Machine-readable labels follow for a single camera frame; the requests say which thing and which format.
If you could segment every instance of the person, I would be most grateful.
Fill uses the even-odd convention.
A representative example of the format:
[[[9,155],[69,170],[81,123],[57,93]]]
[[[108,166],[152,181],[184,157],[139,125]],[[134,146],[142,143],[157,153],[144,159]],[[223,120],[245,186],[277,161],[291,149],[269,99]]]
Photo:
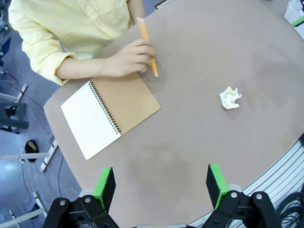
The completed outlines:
[[[12,0],[9,22],[18,31],[33,71],[60,85],[68,79],[145,72],[154,57],[136,40],[109,58],[93,58],[145,17],[142,0]]]

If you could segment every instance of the bolt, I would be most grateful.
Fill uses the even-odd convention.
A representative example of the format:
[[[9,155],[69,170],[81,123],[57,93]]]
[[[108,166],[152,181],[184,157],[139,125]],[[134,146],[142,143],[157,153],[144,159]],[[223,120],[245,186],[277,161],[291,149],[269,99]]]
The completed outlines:
[[[231,195],[230,195],[232,198],[236,198],[236,197],[238,197],[238,194],[236,193],[236,192],[233,192],[233,193],[231,193]]]
[[[262,195],[261,195],[261,194],[257,194],[257,195],[256,195],[256,198],[257,198],[258,200],[260,200],[260,199],[262,199]]]

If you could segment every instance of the spiral binding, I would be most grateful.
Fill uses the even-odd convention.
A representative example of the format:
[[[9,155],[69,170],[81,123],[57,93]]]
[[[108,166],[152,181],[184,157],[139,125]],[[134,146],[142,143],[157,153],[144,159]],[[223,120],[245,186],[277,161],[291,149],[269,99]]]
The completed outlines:
[[[111,113],[109,112],[109,109],[105,105],[105,102],[102,99],[102,97],[100,96],[98,90],[96,89],[96,86],[92,82],[89,82],[89,86],[90,86],[92,92],[94,93],[94,96],[96,97],[97,101],[99,102],[101,108],[103,109],[105,116],[108,118],[111,126],[115,130],[116,134],[120,133],[121,130],[119,129],[117,123],[114,121],[113,116],[111,115]]]

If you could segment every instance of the gray table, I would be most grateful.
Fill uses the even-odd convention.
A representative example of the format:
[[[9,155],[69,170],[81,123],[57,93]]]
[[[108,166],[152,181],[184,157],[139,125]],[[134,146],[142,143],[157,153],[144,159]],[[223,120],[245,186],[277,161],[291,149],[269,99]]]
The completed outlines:
[[[162,109],[92,159],[84,159],[60,109],[86,80],[67,82],[46,103],[54,136],[83,189],[113,166],[110,214],[119,226],[196,220],[212,210],[208,163],[218,163],[227,182],[244,188],[302,134],[304,43],[266,4],[175,0],[150,15],[159,78],[151,71],[142,78]],[[140,36],[131,28],[101,56]],[[219,93],[228,86],[243,95],[235,110],[221,105]]]

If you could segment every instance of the open notebook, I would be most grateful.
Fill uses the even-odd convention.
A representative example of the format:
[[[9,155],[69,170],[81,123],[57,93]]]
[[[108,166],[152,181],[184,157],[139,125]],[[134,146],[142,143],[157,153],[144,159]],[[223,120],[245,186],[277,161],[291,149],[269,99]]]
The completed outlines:
[[[61,105],[87,160],[160,108],[137,73],[94,78]]]

